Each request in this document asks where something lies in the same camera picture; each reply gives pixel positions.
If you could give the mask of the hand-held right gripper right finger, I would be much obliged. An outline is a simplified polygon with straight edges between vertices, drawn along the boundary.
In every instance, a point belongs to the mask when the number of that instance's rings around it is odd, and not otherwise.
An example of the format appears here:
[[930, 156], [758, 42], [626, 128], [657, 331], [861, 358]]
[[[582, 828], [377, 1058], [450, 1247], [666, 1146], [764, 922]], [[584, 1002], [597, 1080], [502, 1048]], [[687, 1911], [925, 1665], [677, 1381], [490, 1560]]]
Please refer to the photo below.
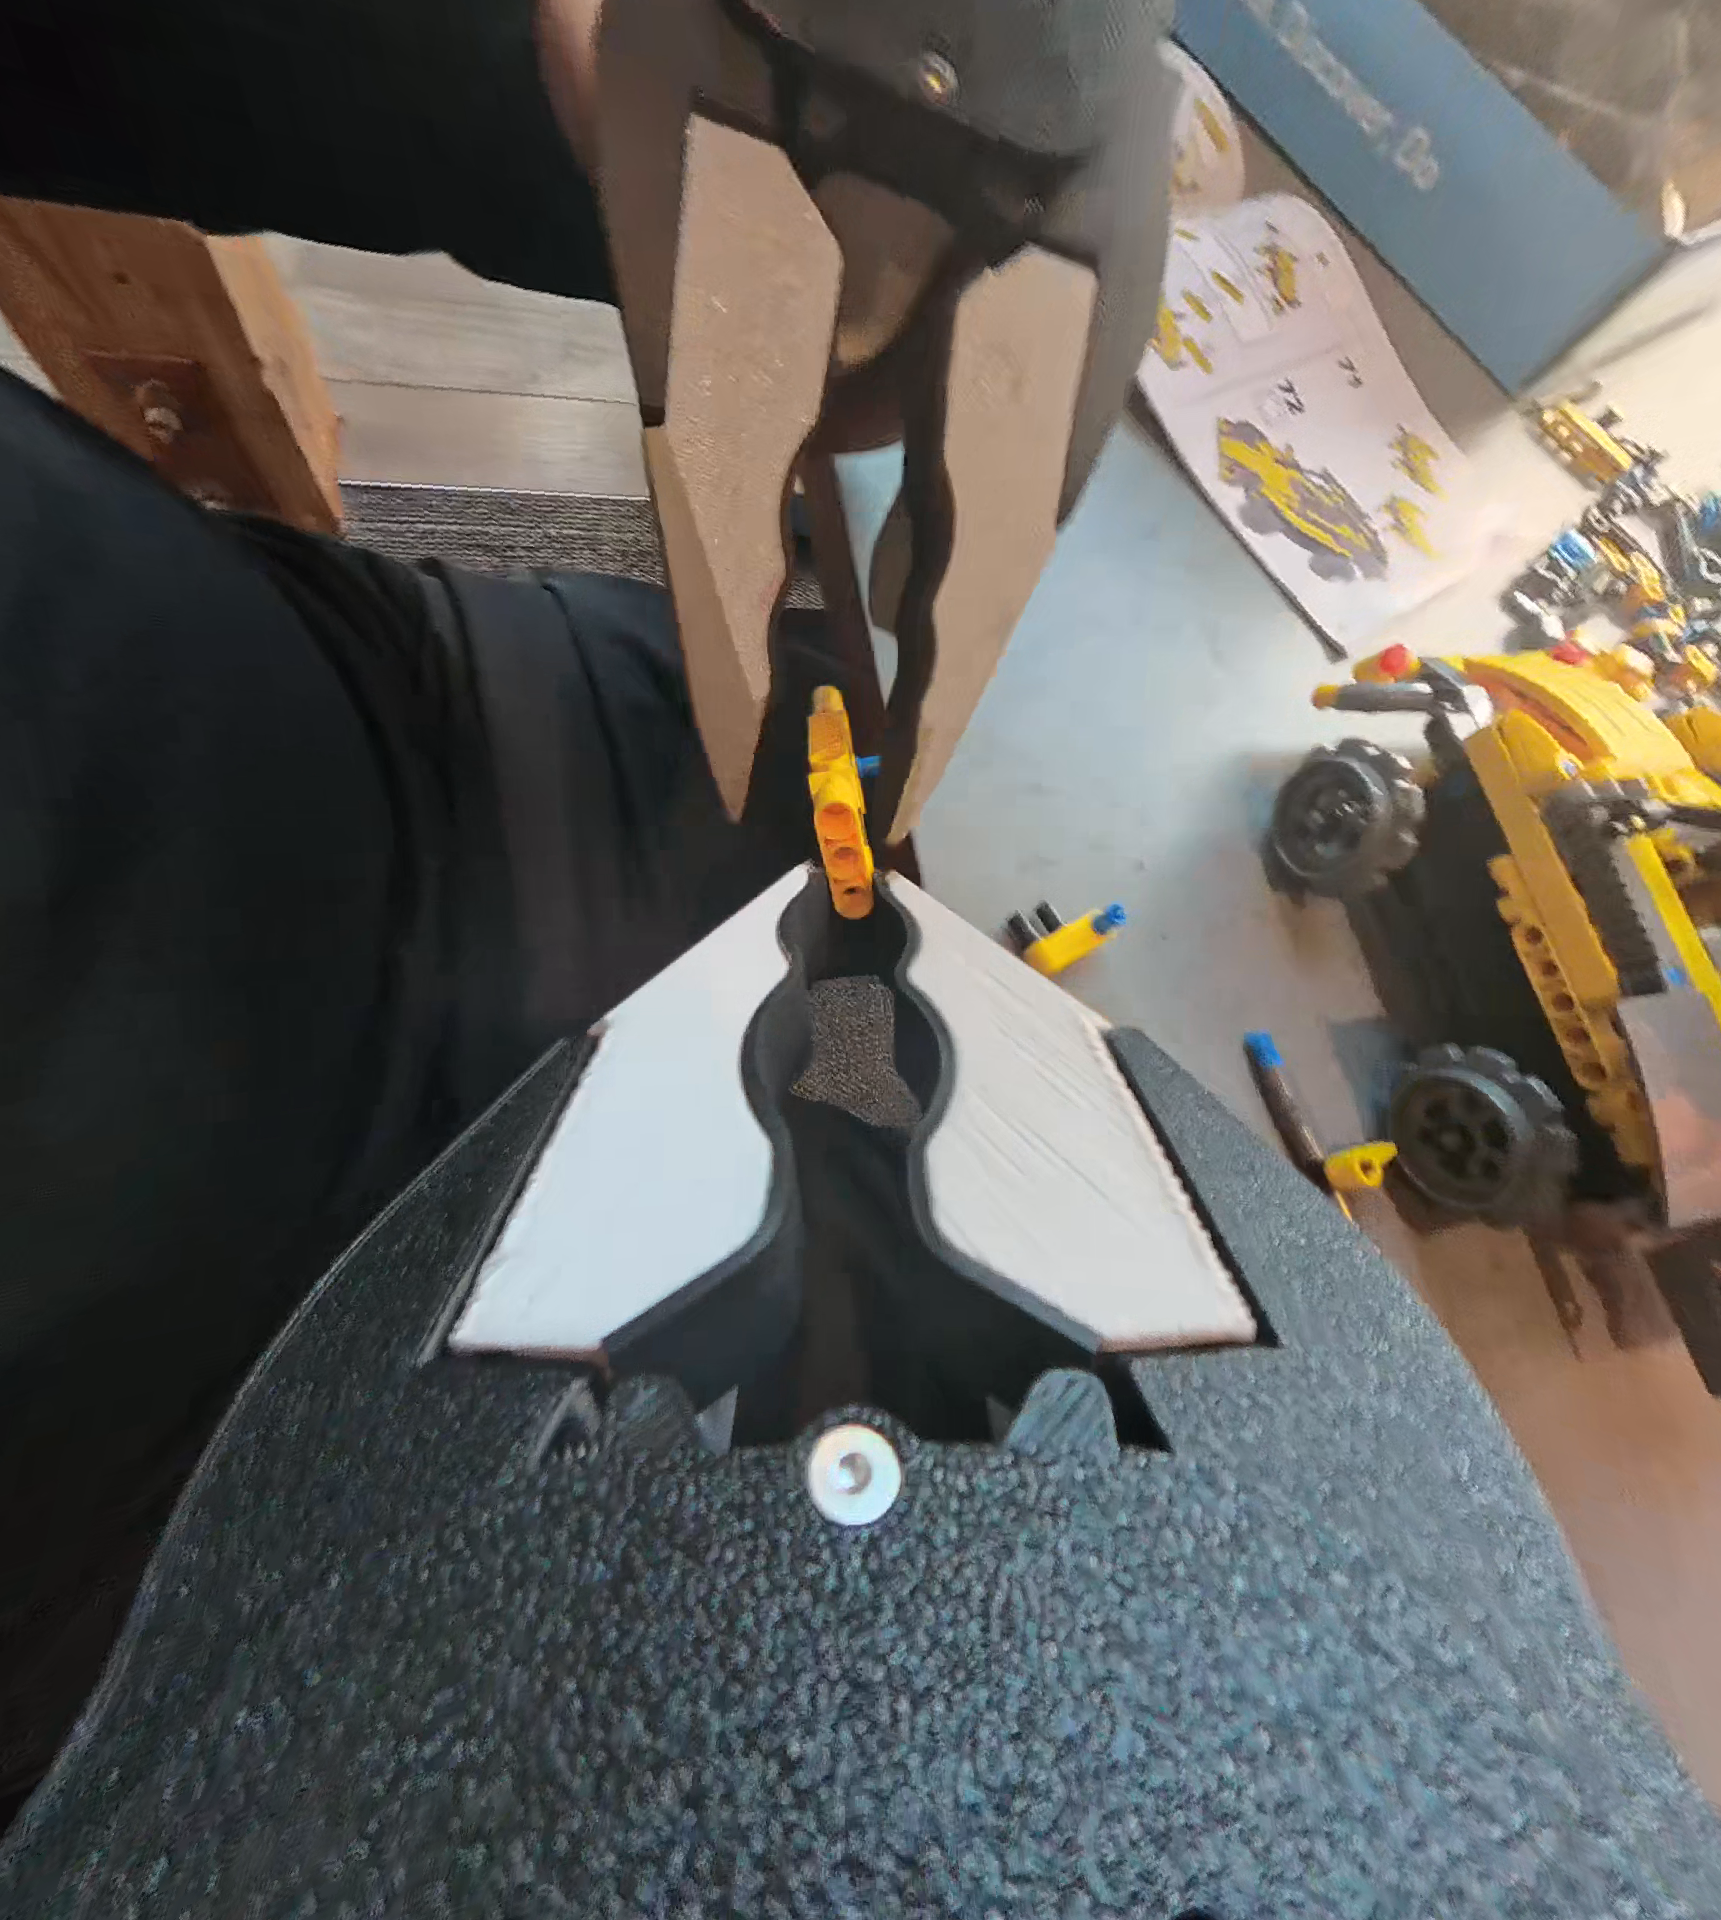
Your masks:
[[1256, 1312], [1112, 1055], [1112, 1026], [890, 876], [938, 1046], [915, 1186], [938, 1251], [1094, 1356], [1256, 1342]]

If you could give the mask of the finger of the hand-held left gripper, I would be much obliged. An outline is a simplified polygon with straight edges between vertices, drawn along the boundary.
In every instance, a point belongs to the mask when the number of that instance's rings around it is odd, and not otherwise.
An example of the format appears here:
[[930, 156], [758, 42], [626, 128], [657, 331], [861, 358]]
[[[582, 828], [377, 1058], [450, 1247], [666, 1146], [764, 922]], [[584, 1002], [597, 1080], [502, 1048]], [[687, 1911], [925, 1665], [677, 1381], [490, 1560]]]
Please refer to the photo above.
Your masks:
[[892, 843], [920, 821], [1054, 550], [1094, 299], [1084, 264], [1026, 246], [952, 306], [937, 403], [909, 444], [896, 636], [915, 678], [881, 777]]
[[779, 137], [768, 51], [726, 4], [609, 1], [595, 179], [649, 492], [704, 755], [744, 814], [821, 422], [842, 260]]

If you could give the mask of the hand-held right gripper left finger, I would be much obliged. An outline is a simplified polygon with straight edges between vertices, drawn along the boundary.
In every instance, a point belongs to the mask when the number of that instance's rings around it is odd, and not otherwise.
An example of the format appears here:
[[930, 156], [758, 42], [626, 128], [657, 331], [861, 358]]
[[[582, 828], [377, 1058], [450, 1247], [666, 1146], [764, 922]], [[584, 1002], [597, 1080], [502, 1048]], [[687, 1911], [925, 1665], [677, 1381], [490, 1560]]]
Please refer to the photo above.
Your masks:
[[780, 930], [824, 925], [801, 863], [619, 1002], [490, 1235], [456, 1356], [582, 1370], [757, 1370], [799, 1305], [799, 1190], [777, 1096], [804, 1052]]

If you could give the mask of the small yellow pin connector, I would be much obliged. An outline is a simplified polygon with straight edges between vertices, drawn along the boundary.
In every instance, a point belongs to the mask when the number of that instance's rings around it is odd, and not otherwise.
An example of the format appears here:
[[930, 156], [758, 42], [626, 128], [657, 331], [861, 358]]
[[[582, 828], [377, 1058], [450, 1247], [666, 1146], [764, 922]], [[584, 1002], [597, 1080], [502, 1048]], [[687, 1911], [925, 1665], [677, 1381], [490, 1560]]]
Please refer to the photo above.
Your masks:
[[1093, 912], [1094, 910], [1063, 919], [1063, 915], [1042, 900], [1032, 910], [1017, 910], [1010, 913], [1002, 931], [1019, 959], [1047, 978], [1058, 978], [1102, 952], [1118, 935], [1118, 931], [1104, 940], [1094, 935], [1088, 930], [1088, 915]]

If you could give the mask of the yellow rectangular brick block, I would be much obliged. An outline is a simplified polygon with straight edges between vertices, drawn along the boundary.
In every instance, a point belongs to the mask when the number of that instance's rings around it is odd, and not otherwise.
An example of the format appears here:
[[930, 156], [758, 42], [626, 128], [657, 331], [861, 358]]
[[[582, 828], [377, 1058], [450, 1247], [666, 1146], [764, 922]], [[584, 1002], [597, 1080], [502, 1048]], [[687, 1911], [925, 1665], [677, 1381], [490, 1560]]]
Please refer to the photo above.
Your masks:
[[807, 720], [807, 783], [821, 866], [833, 910], [851, 922], [873, 915], [875, 862], [867, 780], [851, 715], [834, 683], [819, 683]]

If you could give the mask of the person's left forearm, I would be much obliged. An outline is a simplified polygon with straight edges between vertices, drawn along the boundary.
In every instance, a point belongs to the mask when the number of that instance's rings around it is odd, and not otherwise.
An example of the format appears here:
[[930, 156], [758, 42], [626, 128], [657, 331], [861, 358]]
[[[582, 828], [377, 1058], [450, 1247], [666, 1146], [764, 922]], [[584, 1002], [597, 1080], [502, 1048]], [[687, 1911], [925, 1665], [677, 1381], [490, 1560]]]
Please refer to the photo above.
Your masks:
[[0, 195], [617, 299], [537, 4], [0, 1]]

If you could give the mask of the grey axle with yellow cam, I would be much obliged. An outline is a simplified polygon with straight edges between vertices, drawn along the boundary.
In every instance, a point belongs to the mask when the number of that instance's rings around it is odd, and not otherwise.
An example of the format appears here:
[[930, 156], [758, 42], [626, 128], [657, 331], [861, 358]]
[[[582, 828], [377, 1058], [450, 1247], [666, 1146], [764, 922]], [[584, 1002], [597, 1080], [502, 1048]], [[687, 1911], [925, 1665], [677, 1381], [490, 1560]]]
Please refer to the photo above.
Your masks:
[[1295, 1089], [1275, 1036], [1263, 1027], [1245, 1032], [1242, 1055], [1287, 1160], [1351, 1219], [1356, 1197], [1388, 1186], [1400, 1160], [1398, 1142], [1377, 1138], [1329, 1148]]

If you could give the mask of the building instruction booklet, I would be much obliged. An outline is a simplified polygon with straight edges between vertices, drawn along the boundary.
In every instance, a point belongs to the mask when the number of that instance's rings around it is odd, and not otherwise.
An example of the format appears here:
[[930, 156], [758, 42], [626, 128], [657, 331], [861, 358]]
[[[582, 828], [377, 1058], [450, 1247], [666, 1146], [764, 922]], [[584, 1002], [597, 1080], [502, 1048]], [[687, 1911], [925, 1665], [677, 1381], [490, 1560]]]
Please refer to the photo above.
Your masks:
[[1139, 392], [1182, 467], [1333, 660], [1461, 581], [1472, 463], [1410, 376], [1337, 228], [1247, 193], [1227, 98], [1169, 44], [1167, 251]]

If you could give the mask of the blue cardboard box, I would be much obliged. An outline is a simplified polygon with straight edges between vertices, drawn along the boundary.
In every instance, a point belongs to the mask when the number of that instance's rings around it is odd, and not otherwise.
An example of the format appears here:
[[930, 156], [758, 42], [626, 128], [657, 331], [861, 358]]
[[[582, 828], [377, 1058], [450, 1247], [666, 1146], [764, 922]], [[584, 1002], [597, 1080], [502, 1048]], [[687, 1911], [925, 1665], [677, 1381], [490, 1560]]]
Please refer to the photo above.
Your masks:
[[1181, 1], [1174, 39], [1514, 396], [1673, 251], [1423, 4]]

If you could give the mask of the person's black clothing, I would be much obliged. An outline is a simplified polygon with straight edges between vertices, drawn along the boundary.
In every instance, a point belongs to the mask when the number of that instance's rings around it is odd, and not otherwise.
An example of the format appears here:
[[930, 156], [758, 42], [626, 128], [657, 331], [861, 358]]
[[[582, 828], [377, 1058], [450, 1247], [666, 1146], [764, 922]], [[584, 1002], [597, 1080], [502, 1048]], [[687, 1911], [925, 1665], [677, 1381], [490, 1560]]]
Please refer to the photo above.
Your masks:
[[0, 1834], [272, 1334], [553, 1043], [807, 852], [672, 602], [208, 509], [0, 369]]

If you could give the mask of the yellow grey toy brick vehicle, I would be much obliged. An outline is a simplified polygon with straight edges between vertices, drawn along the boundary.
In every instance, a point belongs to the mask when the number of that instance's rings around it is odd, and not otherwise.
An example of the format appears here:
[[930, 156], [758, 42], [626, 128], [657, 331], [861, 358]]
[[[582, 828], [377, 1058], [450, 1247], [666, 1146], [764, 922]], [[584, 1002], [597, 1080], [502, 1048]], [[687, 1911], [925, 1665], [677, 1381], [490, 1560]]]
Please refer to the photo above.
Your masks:
[[1314, 746], [1264, 857], [1361, 935], [1423, 1212], [1634, 1256], [1721, 1397], [1721, 700], [1641, 666], [1389, 648], [1311, 700], [1411, 720], [1423, 755]]

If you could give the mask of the wooden beam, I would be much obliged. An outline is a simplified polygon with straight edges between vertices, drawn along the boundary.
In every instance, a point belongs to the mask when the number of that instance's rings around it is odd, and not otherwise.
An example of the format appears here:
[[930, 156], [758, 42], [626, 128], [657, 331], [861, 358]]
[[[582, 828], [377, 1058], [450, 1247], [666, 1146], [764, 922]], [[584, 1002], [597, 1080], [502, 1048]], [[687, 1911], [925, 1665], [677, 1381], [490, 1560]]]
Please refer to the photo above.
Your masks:
[[217, 509], [341, 533], [341, 415], [257, 236], [0, 195], [0, 316], [57, 396]]

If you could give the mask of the pile of loose brick parts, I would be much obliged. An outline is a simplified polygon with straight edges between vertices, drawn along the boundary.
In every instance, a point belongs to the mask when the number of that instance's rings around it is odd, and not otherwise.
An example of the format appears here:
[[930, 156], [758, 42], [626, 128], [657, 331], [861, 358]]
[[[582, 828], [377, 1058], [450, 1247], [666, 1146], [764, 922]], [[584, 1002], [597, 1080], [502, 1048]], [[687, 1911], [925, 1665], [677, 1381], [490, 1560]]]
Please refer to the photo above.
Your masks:
[[1580, 652], [1604, 619], [1658, 683], [1685, 689], [1708, 666], [1721, 691], [1721, 488], [1675, 488], [1664, 448], [1634, 437], [1615, 407], [1587, 409], [1590, 396], [1525, 407], [1543, 449], [1592, 495], [1499, 596], [1511, 640]]

